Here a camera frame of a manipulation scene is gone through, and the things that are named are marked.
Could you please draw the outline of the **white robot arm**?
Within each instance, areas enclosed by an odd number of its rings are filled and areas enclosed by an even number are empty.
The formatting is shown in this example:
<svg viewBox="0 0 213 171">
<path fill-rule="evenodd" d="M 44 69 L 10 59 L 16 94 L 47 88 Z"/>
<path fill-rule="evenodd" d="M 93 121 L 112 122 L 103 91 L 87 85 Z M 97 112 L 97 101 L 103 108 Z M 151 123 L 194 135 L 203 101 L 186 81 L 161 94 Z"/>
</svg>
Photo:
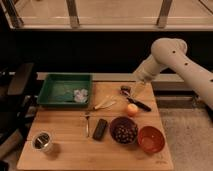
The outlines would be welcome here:
<svg viewBox="0 0 213 171">
<path fill-rule="evenodd" d="M 213 110 L 213 73 L 186 56 L 182 39 L 160 38 L 151 45 L 150 55 L 133 72 L 137 81 L 151 82 L 166 68 L 176 72 Z"/>
</svg>

